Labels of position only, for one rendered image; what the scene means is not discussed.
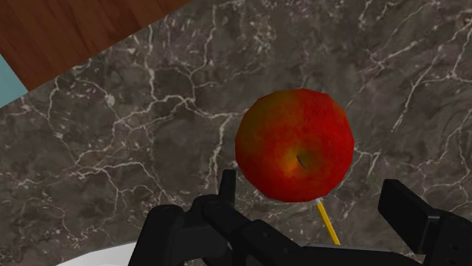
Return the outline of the yellow pencil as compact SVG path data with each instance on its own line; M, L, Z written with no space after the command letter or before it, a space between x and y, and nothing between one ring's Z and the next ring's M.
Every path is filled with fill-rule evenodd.
M321 216L321 219L324 223L324 226L326 227L327 231L328 231L328 234L333 242L334 245L340 245L340 241L338 239L338 236L336 234L336 231L334 230L333 228L333 225L331 223L331 220L329 219L328 217L328 214L324 208L324 205L321 201L320 198L316 199L315 200L315 204L316 204L316 207L317 207L317 210L318 210L318 213L319 215Z

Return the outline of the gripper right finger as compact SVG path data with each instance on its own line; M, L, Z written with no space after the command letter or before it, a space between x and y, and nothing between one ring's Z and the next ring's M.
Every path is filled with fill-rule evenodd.
M435 209L396 179L383 181L379 213L422 266L472 266L472 221Z

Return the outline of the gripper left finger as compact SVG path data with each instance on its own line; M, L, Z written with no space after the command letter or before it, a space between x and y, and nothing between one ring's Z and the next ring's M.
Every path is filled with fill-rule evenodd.
M222 173L216 194L197 197L184 211L153 207L145 219L128 266L295 266L301 247L262 220L234 208L236 171Z

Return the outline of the white round object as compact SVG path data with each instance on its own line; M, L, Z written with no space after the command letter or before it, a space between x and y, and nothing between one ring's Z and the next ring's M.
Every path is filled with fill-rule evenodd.
M56 266L127 266L136 242L88 252Z

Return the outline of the red apple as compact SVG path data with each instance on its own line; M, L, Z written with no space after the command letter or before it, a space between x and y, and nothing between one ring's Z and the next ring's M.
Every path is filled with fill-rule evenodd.
M275 91L244 114L234 140L244 177L269 199L308 202L330 193L352 164L343 108L307 88Z

